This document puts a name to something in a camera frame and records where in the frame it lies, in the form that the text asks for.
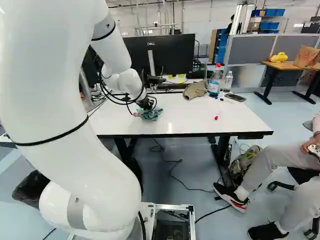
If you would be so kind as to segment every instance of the sneaker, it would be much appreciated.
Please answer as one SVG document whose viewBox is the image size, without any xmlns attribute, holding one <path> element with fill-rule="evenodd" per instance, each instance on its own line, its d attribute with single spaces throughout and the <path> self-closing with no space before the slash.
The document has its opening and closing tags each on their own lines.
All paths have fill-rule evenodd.
<svg viewBox="0 0 320 240">
<path fill-rule="evenodd" d="M 279 240 L 284 239 L 289 233 L 282 234 L 275 222 L 267 225 L 255 226 L 248 230 L 248 237 L 251 240 Z"/>
<path fill-rule="evenodd" d="M 227 188 L 217 182 L 213 183 L 213 189 L 215 192 L 226 202 L 228 202 L 232 207 L 245 214 L 247 212 L 247 206 L 249 199 L 241 201 L 233 190 Z"/>
</svg>

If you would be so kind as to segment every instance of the water bottle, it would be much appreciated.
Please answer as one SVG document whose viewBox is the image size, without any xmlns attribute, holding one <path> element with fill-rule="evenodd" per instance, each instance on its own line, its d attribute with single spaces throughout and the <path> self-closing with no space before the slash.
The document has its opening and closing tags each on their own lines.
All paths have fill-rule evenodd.
<svg viewBox="0 0 320 240">
<path fill-rule="evenodd" d="M 208 93 L 214 97 L 217 97 L 220 93 L 220 68 L 221 64 L 217 62 L 215 65 L 215 77 L 208 80 Z"/>
<path fill-rule="evenodd" d="M 225 92 L 225 93 L 230 92 L 233 80 L 234 80 L 234 76 L 232 76 L 232 71 L 229 71 L 228 74 L 224 78 L 223 92 Z"/>
</svg>

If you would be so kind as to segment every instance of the phone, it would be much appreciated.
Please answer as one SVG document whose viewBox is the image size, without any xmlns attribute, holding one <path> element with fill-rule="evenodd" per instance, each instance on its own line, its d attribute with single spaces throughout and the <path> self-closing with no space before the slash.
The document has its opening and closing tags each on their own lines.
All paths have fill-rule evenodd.
<svg viewBox="0 0 320 240">
<path fill-rule="evenodd" d="M 224 95 L 226 98 L 228 99 L 232 99 L 235 101 L 238 101 L 240 103 L 244 102 L 245 100 L 247 100 L 245 97 L 243 96 L 239 96 L 239 95 L 235 95 L 233 93 L 227 93 L 226 95 Z"/>
</svg>

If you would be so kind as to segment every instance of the white pants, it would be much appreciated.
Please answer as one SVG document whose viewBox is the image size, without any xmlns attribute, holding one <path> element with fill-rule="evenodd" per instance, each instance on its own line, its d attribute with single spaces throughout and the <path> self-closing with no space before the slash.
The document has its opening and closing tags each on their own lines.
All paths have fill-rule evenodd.
<svg viewBox="0 0 320 240">
<path fill-rule="evenodd" d="M 267 146 L 254 159 L 245 174 L 241 186 L 249 192 L 257 189 L 273 169 L 295 167 L 320 171 L 320 164 L 315 156 L 300 151 L 302 143 L 284 146 Z M 285 231 L 292 231 L 302 224 L 311 222 L 320 216 L 320 176 L 301 184 L 293 193 L 279 223 Z"/>
</svg>

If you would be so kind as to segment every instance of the floor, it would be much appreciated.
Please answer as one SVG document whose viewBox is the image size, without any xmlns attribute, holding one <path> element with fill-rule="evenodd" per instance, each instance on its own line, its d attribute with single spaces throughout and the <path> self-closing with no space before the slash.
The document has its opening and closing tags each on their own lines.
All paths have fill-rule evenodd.
<svg viewBox="0 0 320 240">
<path fill-rule="evenodd" d="M 253 93 L 239 95 L 247 98 L 245 104 L 270 125 L 274 134 L 259 140 L 231 139 L 232 158 L 240 153 L 239 146 L 243 150 L 246 150 L 246 145 L 253 144 L 264 148 L 270 144 L 303 142 L 310 137 L 311 133 L 302 126 L 302 122 L 312 119 L 313 115 L 320 110 L 320 98 L 312 96 L 317 104 L 311 105 L 291 92 L 272 92 L 269 99 L 273 104 L 267 105 Z M 155 146 L 155 142 L 143 139 L 138 142 L 134 153 L 144 174 L 144 194 L 142 197 L 144 202 L 193 204 L 196 219 L 226 206 L 223 201 L 215 201 L 215 193 L 185 189 L 179 182 L 169 177 L 169 170 L 173 163 L 164 162 L 164 160 L 177 161 L 182 159 L 183 162 L 176 166 L 173 175 L 182 180 L 189 188 L 212 191 L 212 184 L 219 179 L 220 174 L 206 138 L 162 138 L 157 140 L 165 146 L 164 152 L 151 152 L 150 147 Z M 14 167 L 13 159 L 19 158 L 20 154 L 18 150 L 10 151 L 0 148 L 0 157 L 2 156 L 4 157 L 0 160 L 0 177 L 5 176 L 5 172 L 1 172 L 1 167 L 4 165 Z M 26 165 L 24 161 L 20 164 L 17 166 Z M 279 189 L 274 193 L 268 192 L 266 185 L 273 179 L 293 183 L 293 179 L 285 168 L 276 170 L 263 183 L 263 186 L 251 195 L 247 214 L 243 215 L 228 208 L 208 216 L 196 225 L 197 239 L 245 240 L 249 227 L 277 220 L 284 211 L 292 193 L 284 189 Z M 0 178 L 0 185 L 7 185 L 8 182 L 8 179 Z M 42 240 L 53 229 L 42 219 L 36 209 L 19 203 L 2 201 L 2 198 L 8 198 L 8 193 L 0 190 L 0 239 Z M 67 240 L 67 237 L 66 232 L 56 230 L 47 240 Z M 291 233 L 288 239 L 305 239 L 303 230 L 299 229 L 297 232 Z"/>
</svg>

